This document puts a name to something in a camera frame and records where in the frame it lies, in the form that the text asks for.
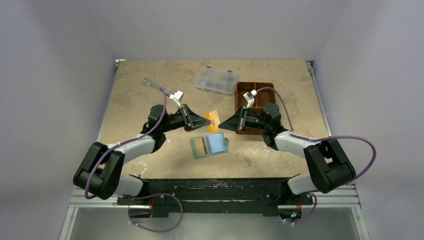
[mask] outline gray metal frame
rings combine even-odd
[[[327,115],[323,107],[323,102],[321,100],[320,92],[317,87],[317,81],[315,79],[315,68],[311,61],[306,61],[306,66],[311,76],[311,80],[313,82],[313,86],[315,88],[316,97],[319,102],[319,107],[321,109],[322,117],[324,120],[325,128],[327,130],[328,135],[331,135],[330,126],[327,120]],[[98,138],[100,137],[100,133],[102,130],[102,126],[100,127]],[[358,232],[358,236],[361,240],[369,240],[369,234],[364,222],[364,218],[362,216],[361,203],[358,197],[358,192],[356,190],[355,185],[346,185],[341,186],[327,194],[323,194],[321,192],[317,192],[317,208],[350,208],[352,210],[352,214],[354,217],[355,227]],[[60,235],[60,240],[69,240],[71,239],[71,234],[74,228],[75,219],[77,218],[78,209],[79,208],[149,208],[146,205],[134,205],[134,206],[123,206],[117,205],[118,196],[112,196],[107,200],[102,200],[99,198],[94,198],[91,200],[87,200],[84,197],[84,190],[75,187],[72,191],[72,196],[70,199],[68,211],[66,214],[66,218],[63,224],[62,232]],[[280,205],[279,209],[290,209],[296,208],[294,205]],[[312,205],[304,205],[303,208],[311,208]]]

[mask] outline black mounting bar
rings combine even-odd
[[[296,206],[301,198],[303,205],[312,205],[307,193],[288,196],[284,182],[289,178],[189,178],[142,179],[139,197],[168,193],[181,201],[185,213],[262,214],[265,217],[281,215],[280,205]],[[170,197],[156,196],[153,218],[166,218],[179,213],[180,207]],[[148,199],[133,200],[119,197],[118,205],[147,205]]]

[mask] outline white arm segment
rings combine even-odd
[[[279,151],[285,151],[305,158],[304,148],[315,145],[317,142],[311,142],[290,136],[289,131],[284,131],[275,137],[275,145]],[[297,175],[287,182],[291,192],[295,195],[316,191],[317,188],[312,183],[309,172]]]
[[[108,144],[107,147],[111,148],[115,146],[116,144],[117,143]],[[153,140],[151,136],[145,136],[140,140],[125,144],[115,149],[115,151],[125,154],[125,159],[123,160],[123,164],[126,164],[129,161],[140,157],[141,155],[151,154],[153,152],[154,147],[155,147],[155,140]]]
[[[107,147],[111,148],[115,146],[114,144],[108,144]],[[151,154],[155,147],[155,140],[151,136],[145,136],[140,140],[133,141],[131,143],[125,144],[115,151],[121,152],[125,154],[125,159],[123,160],[123,164],[134,160],[141,155]],[[137,196],[142,190],[143,182],[133,176],[130,175],[122,175],[119,179],[118,187],[116,188],[114,194],[116,195],[130,195]]]
[[[301,158],[305,158],[304,148],[315,145],[317,142],[311,142],[290,136],[289,131],[283,131],[275,137],[275,145],[279,151],[289,152]]]

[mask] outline white wall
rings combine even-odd
[[[1,239],[57,239],[114,58],[84,0],[0,1]]]
[[[88,0],[115,58],[307,59],[348,0]]]
[[[331,131],[369,138],[357,181],[373,240],[423,239],[424,1],[351,0],[316,59]],[[365,145],[345,145],[363,169]]]

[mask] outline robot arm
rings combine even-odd
[[[262,137],[268,147],[305,159],[309,172],[296,175],[285,183],[287,195],[317,190],[326,194],[356,176],[354,167],[337,140],[312,142],[307,137],[292,134],[281,124],[281,114],[275,103],[267,103],[262,114],[240,106],[235,115],[218,127],[235,132],[243,131],[246,127],[262,129]],[[326,159],[332,159],[332,162],[327,163]]]
[[[165,132],[178,128],[184,128],[186,132],[190,132],[211,123],[208,119],[191,111],[186,104],[181,104],[174,114],[168,114],[165,111],[159,125],[149,135],[139,139],[142,134],[151,131],[151,128],[156,125],[163,109],[163,105],[155,105],[150,109],[148,122],[143,125],[141,133],[136,136],[136,140],[133,142],[122,146],[119,142],[114,144],[93,143],[73,177],[74,185],[85,189],[90,173],[101,156],[118,145],[118,148],[115,147],[102,161],[104,167],[95,170],[88,191],[103,200],[108,199],[113,194],[137,196],[143,187],[143,181],[132,175],[121,176],[122,167],[125,163],[159,150],[166,140]]]

